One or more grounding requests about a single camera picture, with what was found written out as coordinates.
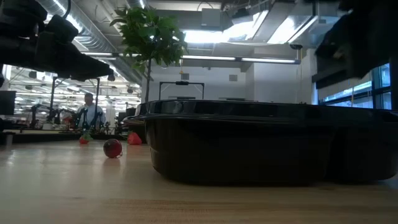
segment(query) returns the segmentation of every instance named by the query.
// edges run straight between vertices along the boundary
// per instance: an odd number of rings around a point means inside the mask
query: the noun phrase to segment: red object
[[[140,145],[142,144],[142,140],[139,138],[137,133],[131,133],[127,138],[127,143],[132,145]]]
[[[122,155],[122,144],[116,139],[109,139],[104,143],[104,153],[109,158]]]
[[[80,144],[87,144],[89,141],[87,141],[86,139],[79,139]]]

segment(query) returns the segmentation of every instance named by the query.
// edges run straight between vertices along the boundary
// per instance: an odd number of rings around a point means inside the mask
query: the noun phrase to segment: monitor
[[[14,115],[16,91],[0,91],[0,115]]]

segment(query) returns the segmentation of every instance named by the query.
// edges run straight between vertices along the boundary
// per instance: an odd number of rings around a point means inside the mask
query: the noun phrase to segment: desk
[[[104,141],[0,151],[0,223],[398,223],[398,178],[377,185],[211,187],[164,179],[148,146]]]

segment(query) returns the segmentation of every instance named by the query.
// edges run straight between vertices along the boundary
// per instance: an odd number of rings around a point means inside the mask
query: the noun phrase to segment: white shirt
[[[82,106],[82,107],[80,107],[80,108],[78,109],[77,113],[80,113],[80,111],[81,111],[83,108],[87,108],[87,123],[88,123],[88,125],[90,125],[90,124],[91,124],[91,121],[92,121],[92,120],[94,119],[94,117],[95,117],[95,104],[93,103],[91,106],[84,105],[84,106]],[[103,110],[102,110],[102,108],[100,108],[100,107],[98,106],[98,107],[97,107],[97,113],[99,113],[99,112],[103,112]],[[85,115],[84,113],[81,114],[79,127],[82,127],[82,126],[83,126],[83,118],[84,118],[84,115]],[[104,114],[104,113],[102,114],[102,122],[103,122],[103,123],[106,122],[106,117],[105,117],[105,114]]]

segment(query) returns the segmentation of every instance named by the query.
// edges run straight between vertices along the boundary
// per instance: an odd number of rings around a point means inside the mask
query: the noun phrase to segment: potted plant
[[[174,17],[157,16],[155,9],[135,7],[115,12],[118,17],[110,26],[121,24],[122,44],[127,46],[124,56],[128,54],[132,57],[133,54],[138,54],[133,67],[141,73],[147,69],[145,102],[148,102],[152,60],[158,65],[178,65],[184,49],[187,49],[185,34],[175,25]]]
[[[79,143],[80,144],[88,144],[88,142],[90,142],[91,140],[93,140],[93,138],[91,137],[91,135],[89,134],[89,132],[85,133],[84,135],[82,135],[79,139]]]

